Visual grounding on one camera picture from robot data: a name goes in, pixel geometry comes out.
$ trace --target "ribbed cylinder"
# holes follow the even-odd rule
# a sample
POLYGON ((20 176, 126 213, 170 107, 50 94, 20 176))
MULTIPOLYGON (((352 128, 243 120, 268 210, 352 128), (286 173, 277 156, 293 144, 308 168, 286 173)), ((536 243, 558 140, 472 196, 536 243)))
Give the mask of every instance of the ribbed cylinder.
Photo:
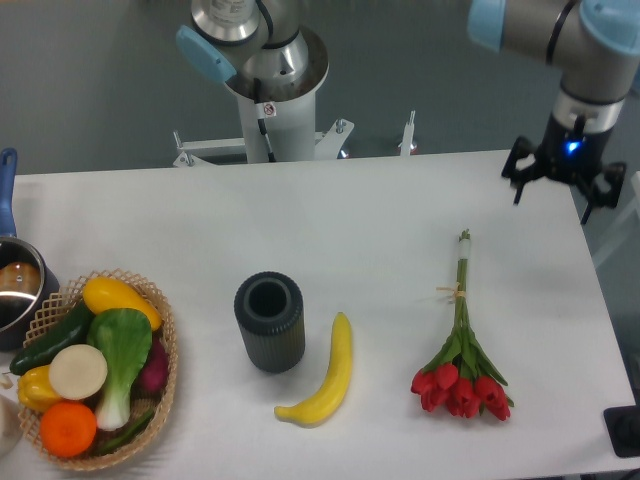
POLYGON ((280 373, 305 349, 302 293, 289 277, 261 272, 238 289, 234 311, 247 355, 261 370, 280 373))
POLYGON ((255 335, 240 325, 247 354, 261 370, 280 373, 296 365, 304 354, 304 319, 300 319, 279 335, 255 335))

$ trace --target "gray floor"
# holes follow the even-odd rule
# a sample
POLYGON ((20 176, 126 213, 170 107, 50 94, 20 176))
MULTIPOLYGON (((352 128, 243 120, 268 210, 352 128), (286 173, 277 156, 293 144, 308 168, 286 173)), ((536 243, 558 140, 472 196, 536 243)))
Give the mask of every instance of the gray floor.
MULTIPOLYGON (((520 134, 541 140, 560 72, 471 44, 468 0, 301 1, 331 62, 318 129, 353 121, 353 156, 393 155, 413 109, 421 153, 508 149, 520 134)), ((0 2, 0 146, 19 150, 19 173, 169 167, 174 129, 183 141, 240 137, 234 99, 175 47, 188 21, 187 0, 0 2)), ((631 96, 606 162, 640 170, 639 120, 631 96)), ((631 196, 627 183, 621 204, 631 196)), ((592 248, 614 217, 594 214, 585 227, 592 248)), ((638 272, 636 241, 598 272, 625 358, 640 352, 638 272)))

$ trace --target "cucumber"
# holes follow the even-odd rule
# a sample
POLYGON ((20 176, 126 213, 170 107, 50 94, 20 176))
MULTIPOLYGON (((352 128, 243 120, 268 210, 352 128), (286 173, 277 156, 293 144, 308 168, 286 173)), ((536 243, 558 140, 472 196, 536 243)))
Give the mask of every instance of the cucumber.
POLYGON ((84 343, 95 315, 80 300, 49 331, 18 353, 9 365, 14 375, 22 376, 32 368, 49 365, 62 349, 84 343))
POLYGON ((149 410, 144 412, 140 416, 140 418, 129 425, 129 427, 127 427, 122 432, 122 434, 97 447, 93 451, 93 455, 95 455, 96 457, 101 457, 102 455, 107 455, 109 453, 115 452, 118 448, 129 443, 138 433, 146 428, 155 413, 156 411, 153 408, 150 408, 149 410))

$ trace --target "bok choy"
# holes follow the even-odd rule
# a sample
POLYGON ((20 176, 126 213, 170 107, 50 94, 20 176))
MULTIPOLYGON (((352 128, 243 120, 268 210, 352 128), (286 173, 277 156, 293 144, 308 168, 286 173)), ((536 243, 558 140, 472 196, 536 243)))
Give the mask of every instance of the bok choy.
POLYGON ((107 379, 95 412, 98 428, 117 430, 129 420, 131 386, 151 348, 149 320, 130 308, 107 310, 93 320, 87 343, 107 360, 107 379))

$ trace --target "yellow squash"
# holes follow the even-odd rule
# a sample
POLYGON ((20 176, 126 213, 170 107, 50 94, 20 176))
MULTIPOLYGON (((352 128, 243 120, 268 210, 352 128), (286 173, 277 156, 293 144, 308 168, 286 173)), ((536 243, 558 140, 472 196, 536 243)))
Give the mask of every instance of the yellow squash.
POLYGON ((32 368, 18 379, 18 400, 40 413, 62 401, 49 383, 49 365, 32 368))
POLYGON ((132 308, 146 315, 154 332, 162 326, 162 317, 155 307, 122 280, 110 277, 92 278, 85 285, 82 298, 89 310, 96 315, 112 308, 132 308))
POLYGON ((337 410, 347 393, 352 365, 351 324, 347 316, 340 312, 333 321, 329 368, 322 386, 311 397, 293 407, 276 407, 276 417, 306 427, 326 420, 337 410))

